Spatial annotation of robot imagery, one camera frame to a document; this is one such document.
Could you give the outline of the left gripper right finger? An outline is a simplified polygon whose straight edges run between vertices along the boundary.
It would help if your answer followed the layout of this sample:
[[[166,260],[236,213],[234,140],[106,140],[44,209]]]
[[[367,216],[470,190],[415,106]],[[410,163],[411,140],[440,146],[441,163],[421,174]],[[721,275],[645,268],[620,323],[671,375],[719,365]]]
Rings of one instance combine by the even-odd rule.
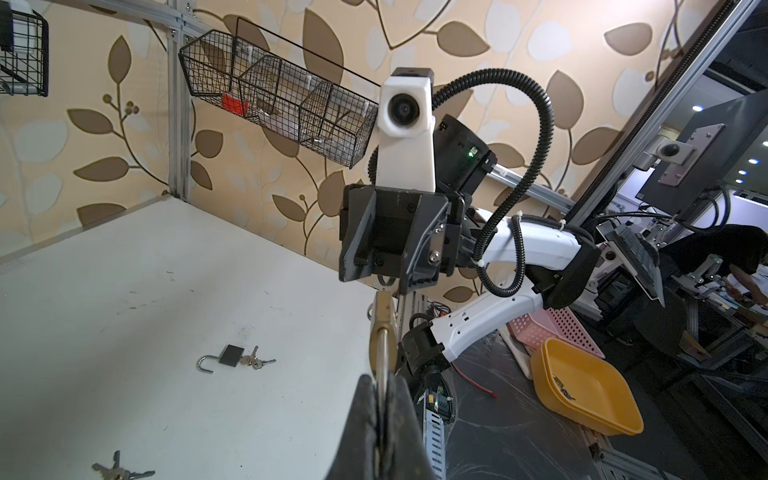
[[[393,374],[383,403],[383,478],[435,478],[408,385]]]

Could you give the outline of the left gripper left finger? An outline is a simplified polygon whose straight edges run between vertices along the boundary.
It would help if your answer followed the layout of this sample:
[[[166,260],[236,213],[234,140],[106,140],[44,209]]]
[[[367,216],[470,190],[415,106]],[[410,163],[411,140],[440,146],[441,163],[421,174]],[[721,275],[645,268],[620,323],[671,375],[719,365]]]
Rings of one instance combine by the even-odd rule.
[[[378,404],[373,378],[358,379],[335,457],[327,480],[371,480],[378,460]]]

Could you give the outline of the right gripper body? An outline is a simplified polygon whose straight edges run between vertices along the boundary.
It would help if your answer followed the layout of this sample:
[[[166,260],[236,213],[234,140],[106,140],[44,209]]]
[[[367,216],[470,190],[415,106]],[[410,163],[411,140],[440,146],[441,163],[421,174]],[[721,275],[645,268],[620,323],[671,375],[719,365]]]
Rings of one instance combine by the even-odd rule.
[[[340,211],[339,279],[391,277],[400,288],[434,286],[465,265],[465,199],[352,184]]]

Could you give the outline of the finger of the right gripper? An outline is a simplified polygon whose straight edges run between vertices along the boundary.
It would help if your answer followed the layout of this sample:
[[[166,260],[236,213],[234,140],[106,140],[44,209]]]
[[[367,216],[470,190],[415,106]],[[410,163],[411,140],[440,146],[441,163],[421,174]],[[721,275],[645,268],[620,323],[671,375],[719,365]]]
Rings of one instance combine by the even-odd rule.
[[[351,282],[368,277],[373,270],[371,241],[376,216],[376,190],[368,185],[347,185],[340,210],[339,279]]]
[[[399,294],[437,284],[448,207],[449,201],[443,195],[420,196],[401,255]]]

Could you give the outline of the black padlock with keys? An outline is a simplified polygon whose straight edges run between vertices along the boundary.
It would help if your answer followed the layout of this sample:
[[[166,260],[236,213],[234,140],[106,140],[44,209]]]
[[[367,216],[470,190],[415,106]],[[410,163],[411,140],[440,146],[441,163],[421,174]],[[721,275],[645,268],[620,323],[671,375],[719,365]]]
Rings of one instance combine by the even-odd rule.
[[[245,353],[245,349],[235,345],[227,345],[222,353],[216,355],[204,355],[200,357],[196,362],[196,370],[206,374],[213,374],[211,369],[204,366],[204,362],[207,360],[214,360],[220,365],[228,367],[237,367],[238,365],[245,365],[254,370],[261,370],[264,366],[274,364],[276,359],[260,359],[258,357],[259,347],[255,346],[249,354]]]

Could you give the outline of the brass padlock shackle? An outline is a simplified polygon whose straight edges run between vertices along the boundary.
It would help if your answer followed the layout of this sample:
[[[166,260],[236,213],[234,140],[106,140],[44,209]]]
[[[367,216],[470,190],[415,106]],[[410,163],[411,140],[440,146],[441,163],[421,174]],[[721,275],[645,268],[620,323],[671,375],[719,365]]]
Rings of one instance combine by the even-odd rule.
[[[398,322],[392,294],[378,291],[371,305],[369,359],[376,385],[379,444],[386,440],[389,376],[397,363]]]

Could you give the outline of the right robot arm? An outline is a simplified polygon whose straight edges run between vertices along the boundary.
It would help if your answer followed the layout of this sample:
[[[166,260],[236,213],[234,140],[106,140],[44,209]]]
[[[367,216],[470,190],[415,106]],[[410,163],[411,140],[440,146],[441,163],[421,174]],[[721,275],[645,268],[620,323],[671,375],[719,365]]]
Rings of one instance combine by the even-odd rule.
[[[472,196],[493,171],[494,152],[456,118],[435,115],[449,99],[483,85],[523,93],[539,119],[525,174],[492,212],[473,208]],[[402,371],[414,385],[424,385],[509,320],[577,299],[599,256],[592,236],[515,211],[539,176],[554,136],[552,101],[535,80],[489,68],[435,89],[430,69],[399,68],[381,87],[376,124],[381,139],[370,159],[373,179],[347,186],[342,197],[340,279],[388,276],[404,296],[468,269],[485,289],[467,307],[406,332],[398,327],[391,294],[378,293],[369,354],[379,382]]]

